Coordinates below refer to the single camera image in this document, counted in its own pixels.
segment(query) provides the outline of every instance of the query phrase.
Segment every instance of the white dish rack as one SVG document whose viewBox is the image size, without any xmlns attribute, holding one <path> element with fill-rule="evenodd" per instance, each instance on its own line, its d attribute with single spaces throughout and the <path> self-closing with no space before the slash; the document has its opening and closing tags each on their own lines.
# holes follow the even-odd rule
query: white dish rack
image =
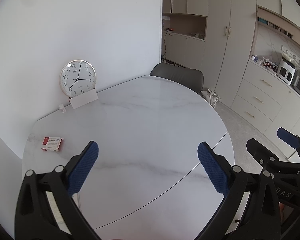
<svg viewBox="0 0 300 240">
<path fill-rule="evenodd" d="M 275 75 L 277 74 L 278 66 L 272 63 L 269 59 L 263 58 L 263 62 L 261 63 L 266 69 L 270 70 Z"/>
</svg>

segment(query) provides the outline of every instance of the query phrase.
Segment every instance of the gold cabinet handle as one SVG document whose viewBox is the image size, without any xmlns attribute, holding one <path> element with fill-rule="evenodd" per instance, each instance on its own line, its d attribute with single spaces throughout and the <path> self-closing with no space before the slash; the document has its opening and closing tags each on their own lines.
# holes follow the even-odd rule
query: gold cabinet handle
<svg viewBox="0 0 300 240">
<path fill-rule="evenodd" d="M 251 117 L 255 118 L 252 114 L 250 114 L 249 112 L 246 112 L 248 115 L 250 115 Z"/>
<path fill-rule="evenodd" d="M 266 83 L 268 86 L 272 87 L 272 85 L 269 84 L 267 81 L 264 81 L 263 79 L 261 79 L 261 81 L 263 81 L 264 83 Z"/>
<path fill-rule="evenodd" d="M 261 101 L 259 98 L 254 97 L 256 100 L 258 100 L 260 103 L 263 103 L 263 101 Z"/>
</svg>

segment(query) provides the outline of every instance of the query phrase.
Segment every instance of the gray floor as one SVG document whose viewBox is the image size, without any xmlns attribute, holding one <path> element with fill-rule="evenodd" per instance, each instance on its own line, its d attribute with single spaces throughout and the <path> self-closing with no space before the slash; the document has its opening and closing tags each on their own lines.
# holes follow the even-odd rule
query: gray floor
<svg viewBox="0 0 300 240">
<path fill-rule="evenodd" d="M 229 132 L 234 150 L 234 162 L 236 165 L 239 165 L 241 168 L 243 168 L 245 172 L 260 174 L 262 170 L 261 165 L 257 163 L 253 159 L 252 155 L 247 152 L 246 143 L 247 140 L 251 138 L 255 138 L 270 151 L 276 154 L 280 161 L 287 161 L 283 153 L 266 136 L 264 136 L 237 113 L 232 111 L 229 107 L 225 106 L 221 102 L 217 102 L 215 110 L 223 120 Z M 236 216 L 234 217 L 234 220 L 242 217 L 248 197 L 249 193 L 246 192 L 243 196 L 241 205 Z M 236 229 L 238 223 L 235 223 L 234 220 L 228 232 Z"/>
</svg>

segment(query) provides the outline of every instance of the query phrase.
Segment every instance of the blue textured pad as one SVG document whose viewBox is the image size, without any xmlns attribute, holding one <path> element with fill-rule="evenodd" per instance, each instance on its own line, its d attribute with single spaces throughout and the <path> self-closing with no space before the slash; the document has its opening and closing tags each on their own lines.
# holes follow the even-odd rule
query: blue textured pad
<svg viewBox="0 0 300 240">
<path fill-rule="evenodd" d="M 294 149 L 297 149 L 300 147 L 298 138 L 282 127 L 278 129 L 277 136 L 278 136 L 278 138 L 280 138 L 285 143 L 289 144 Z"/>
<path fill-rule="evenodd" d="M 68 195 L 72 197 L 73 194 L 78 193 L 86 180 L 92 166 L 96 162 L 99 155 L 98 144 L 93 142 L 87 149 L 85 154 L 78 161 L 75 168 L 68 177 Z"/>
<path fill-rule="evenodd" d="M 228 176 L 204 143 L 200 143 L 198 146 L 198 158 L 216 191 L 227 196 L 229 192 Z"/>
</svg>

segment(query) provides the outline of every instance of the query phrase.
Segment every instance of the round clock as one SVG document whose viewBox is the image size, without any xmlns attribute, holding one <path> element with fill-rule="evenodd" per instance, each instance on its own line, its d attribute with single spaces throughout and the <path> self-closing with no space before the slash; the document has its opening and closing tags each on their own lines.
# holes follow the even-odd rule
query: round clock
<svg viewBox="0 0 300 240">
<path fill-rule="evenodd" d="M 61 90 L 70 98 L 94 89 L 96 72 L 84 60 L 73 60 L 63 67 L 59 77 Z"/>
</svg>

